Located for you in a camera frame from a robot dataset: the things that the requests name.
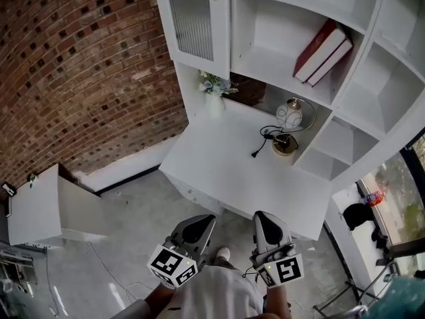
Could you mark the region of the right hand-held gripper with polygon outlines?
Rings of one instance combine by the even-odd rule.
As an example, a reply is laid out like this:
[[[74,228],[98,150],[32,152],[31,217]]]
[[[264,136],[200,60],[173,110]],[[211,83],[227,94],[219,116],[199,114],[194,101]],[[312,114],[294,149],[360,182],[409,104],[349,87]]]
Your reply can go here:
[[[250,260],[268,288],[276,288],[304,277],[301,253],[296,253],[288,226],[271,213],[256,211],[253,218],[257,250]]]

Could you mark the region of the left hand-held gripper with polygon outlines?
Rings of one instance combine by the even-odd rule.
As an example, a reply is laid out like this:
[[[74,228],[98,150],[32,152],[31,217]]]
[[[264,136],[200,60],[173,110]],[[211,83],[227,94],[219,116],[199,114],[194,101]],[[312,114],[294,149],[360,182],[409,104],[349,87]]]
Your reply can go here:
[[[180,222],[173,234],[156,246],[148,269],[166,287],[180,288],[200,271],[215,225],[215,215],[197,215]]]

